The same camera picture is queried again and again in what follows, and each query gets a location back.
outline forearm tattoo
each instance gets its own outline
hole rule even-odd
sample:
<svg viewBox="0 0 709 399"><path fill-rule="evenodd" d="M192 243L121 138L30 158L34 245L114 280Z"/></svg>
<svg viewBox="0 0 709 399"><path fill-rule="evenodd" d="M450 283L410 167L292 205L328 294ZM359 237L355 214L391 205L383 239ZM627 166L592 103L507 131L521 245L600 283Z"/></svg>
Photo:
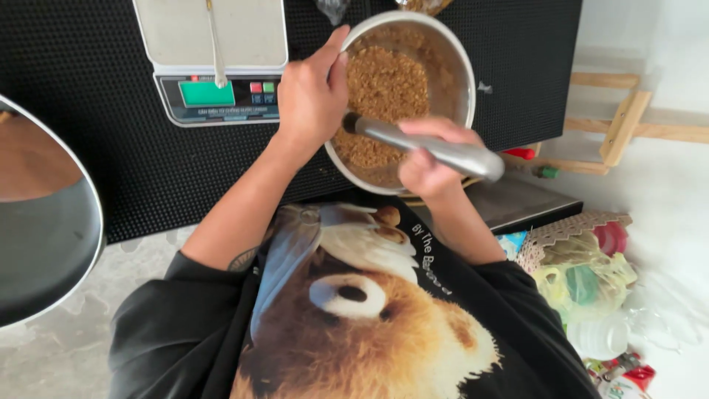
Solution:
<svg viewBox="0 0 709 399"><path fill-rule="evenodd" d="M234 260L229 263L229 266L227 266L226 270L239 272L248 269L249 266L251 266L251 262L253 262L254 258L256 257L256 252L258 251L258 248L259 246L255 246L237 255L236 258L234 258Z"/></svg>

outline red handle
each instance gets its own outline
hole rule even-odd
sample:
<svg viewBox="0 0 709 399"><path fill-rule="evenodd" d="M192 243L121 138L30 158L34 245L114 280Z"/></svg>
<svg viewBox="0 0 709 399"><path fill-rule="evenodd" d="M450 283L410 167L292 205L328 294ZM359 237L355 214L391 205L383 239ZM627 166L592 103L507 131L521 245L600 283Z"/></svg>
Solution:
<svg viewBox="0 0 709 399"><path fill-rule="evenodd" d="M520 157L524 160L530 160L534 158L534 150L531 148L513 148L511 150L503 151L505 154L510 154L515 157Z"/></svg>

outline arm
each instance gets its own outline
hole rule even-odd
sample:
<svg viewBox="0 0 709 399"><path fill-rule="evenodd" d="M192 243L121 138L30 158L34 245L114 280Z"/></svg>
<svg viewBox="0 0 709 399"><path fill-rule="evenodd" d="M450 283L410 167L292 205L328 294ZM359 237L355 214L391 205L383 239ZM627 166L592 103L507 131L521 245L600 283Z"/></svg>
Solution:
<svg viewBox="0 0 709 399"><path fill-rule="evenodd" d="M426 118L399 124L407 134L436 135L453 143L482 140L470 129L456 126L449 119ZM440 165L426 150L409 154L399 168L404 186L421 197L433 217L438 239L472 265L506 260L505 251L475 210L463 191L462 176Z"/></svg>
<svg viewBox="0 0 709 399"><path fill-rule="evenodd" d="M349 32L348 26L337 29L312 57L286 66L278 88L278 132L197 226L182 248L186 257L220 270L250 265L286 187L334 136L345 113L347 53L340 48Z"/></svg>

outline stainless steel spoon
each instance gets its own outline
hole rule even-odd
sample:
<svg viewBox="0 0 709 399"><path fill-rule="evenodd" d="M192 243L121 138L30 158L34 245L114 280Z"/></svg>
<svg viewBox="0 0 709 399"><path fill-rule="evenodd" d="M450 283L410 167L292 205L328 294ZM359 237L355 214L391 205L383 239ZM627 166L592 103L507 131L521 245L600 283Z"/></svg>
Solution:
<svg viewBox="0 0 709 399"><path fill-rule="evenodd" d="M217 40L217 25L214 22L214 11L212 11L212 0L207 1L207 13L209 15L209 30L212 33L212 51L214 52L214 84L220 89L226 87L228 81L224 70L224 59L219 50L219 41Z"/></svg>
<svg viewBox="0 0 709 399"><path fill-rule="evenodd" d="M425 148L438 162L468 177L482 177L496 182L505 172L505 163L499 155L474 144L449 143L433 136L408 135L392 124L354 112L345 114L342 127L348 133L362 134L402 151Z"/></svg>

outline scale display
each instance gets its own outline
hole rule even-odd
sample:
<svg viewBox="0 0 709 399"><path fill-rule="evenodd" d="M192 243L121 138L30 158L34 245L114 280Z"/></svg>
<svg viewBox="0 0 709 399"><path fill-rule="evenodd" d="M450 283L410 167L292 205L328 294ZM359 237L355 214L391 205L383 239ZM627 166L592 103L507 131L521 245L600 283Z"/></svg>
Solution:
<svg viewBox="0 0 709 399"><path fill-rule="evenodd" d="M281 77L227 76L220 89L213 75L155 76L165 111L182 127L278 122Z"/></svg>

